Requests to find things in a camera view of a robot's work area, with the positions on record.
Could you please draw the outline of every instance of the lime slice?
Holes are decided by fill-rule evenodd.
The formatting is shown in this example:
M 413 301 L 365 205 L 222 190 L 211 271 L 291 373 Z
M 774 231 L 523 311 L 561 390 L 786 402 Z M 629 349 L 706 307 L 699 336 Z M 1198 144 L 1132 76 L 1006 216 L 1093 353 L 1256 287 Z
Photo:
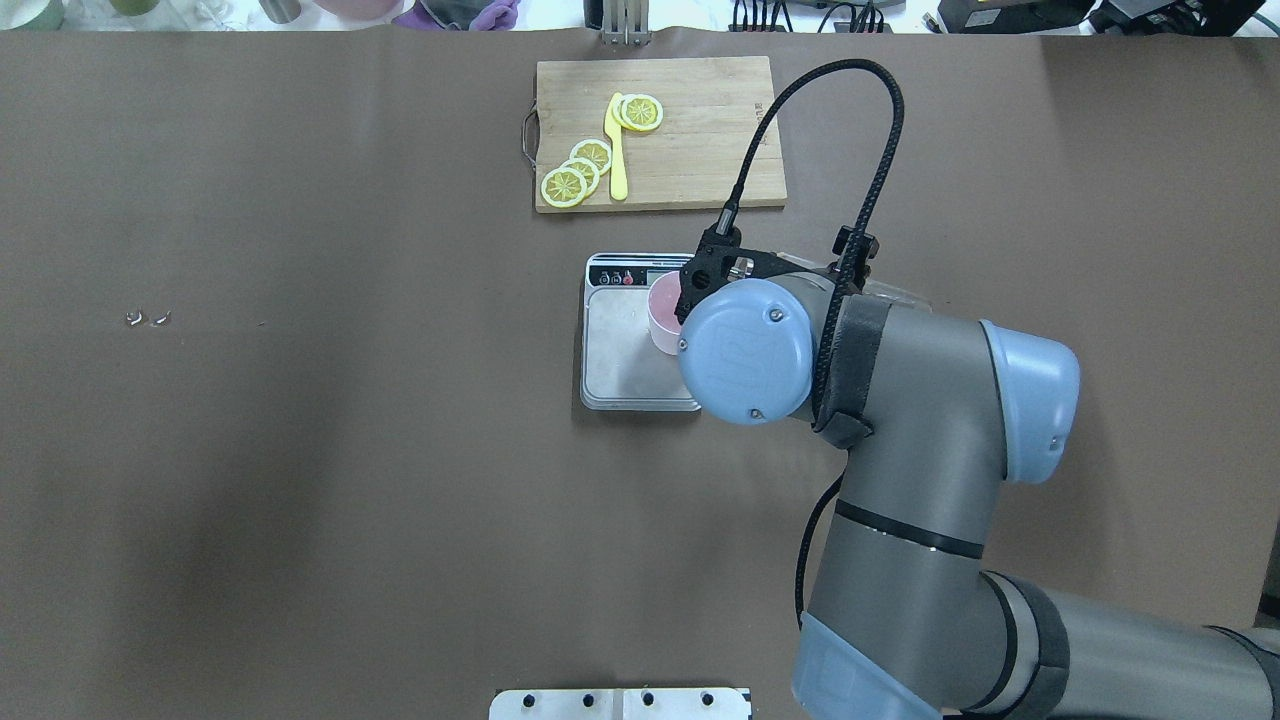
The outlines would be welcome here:
M 662 102 L 653 95 L 627 95 L 618 102 L 620 122 L 636 132 L 649 132 L 662 124 Z
M 600 184 L 600 170 L 595 167 L 595 163 L 588 160 L 586 158 L 570 158 L 561 164 L 562 168 L 573 168 L 575 170 L 582 173 L 586 178 L 586 197 L 590 197 L 595 188 Z
M 571 159 L 586 158 L 588 160 L 595 163 L 595 168 L 600 170 L 600 174 L 609 172 L 609 167 L 613 165 L 613 149 L 609 147 L 608 142 L 594 137 L 589 137 L 575 145 L 573 149 L 568 151 L 568 156 Z
M 573 168 L 556 168 L 543 177 L 543 200 L 552 208 L 572 208 L 586 197 L 588 184 Z

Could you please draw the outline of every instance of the knife handle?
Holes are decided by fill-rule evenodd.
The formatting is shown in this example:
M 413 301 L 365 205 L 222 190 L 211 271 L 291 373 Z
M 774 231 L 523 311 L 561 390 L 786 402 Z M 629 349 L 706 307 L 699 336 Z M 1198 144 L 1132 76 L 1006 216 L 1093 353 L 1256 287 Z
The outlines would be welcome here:
M 613 167 L 609 168 L 609 197 L 622 201 L 627 199 L 627 164 L 622 159 L 622 131 L 613 142 Z

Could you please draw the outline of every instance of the purple cloth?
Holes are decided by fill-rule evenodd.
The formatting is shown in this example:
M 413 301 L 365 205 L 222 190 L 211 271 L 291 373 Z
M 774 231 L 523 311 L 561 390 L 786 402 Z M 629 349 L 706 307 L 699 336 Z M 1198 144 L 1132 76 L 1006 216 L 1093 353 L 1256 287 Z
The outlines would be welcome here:
M 484 10 L 480 10 L 480 14 L 476 15 L 476 19 L 471 20 L 471 27 L 467 29 L 511 29 L 516 27 L 516 18 L 518 17 L 516 5 L 518 4 L 520 0 L 494 0 Z M 421 0 L 413 3 L 413 8 L 410 12 L 399 15 L 392 23 L 413 29 L 444 29 L 426 12 Z

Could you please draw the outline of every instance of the green bowl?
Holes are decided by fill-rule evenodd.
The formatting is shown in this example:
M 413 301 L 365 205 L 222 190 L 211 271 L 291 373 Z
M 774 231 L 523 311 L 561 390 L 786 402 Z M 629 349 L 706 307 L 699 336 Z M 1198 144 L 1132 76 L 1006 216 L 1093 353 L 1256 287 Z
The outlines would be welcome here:
M 0 29 L 58 29 L 63 0 L 0 0 Z

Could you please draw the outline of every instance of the yellow knife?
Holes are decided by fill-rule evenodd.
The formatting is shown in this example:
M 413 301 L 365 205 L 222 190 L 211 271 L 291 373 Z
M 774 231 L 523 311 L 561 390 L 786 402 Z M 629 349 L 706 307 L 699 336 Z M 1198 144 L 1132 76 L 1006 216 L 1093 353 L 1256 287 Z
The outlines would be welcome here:
M 609 168 L 609 197 L 614 200 L 627 199 L 627 167 L 622 160 L 622 126 L 613 117 L 613 108 L 622 100 L 621 92 L 614 92 L 609 100 L 609 106 L 604 109 L 604 135 L 609 136 L 613 143 L 613 167 Z

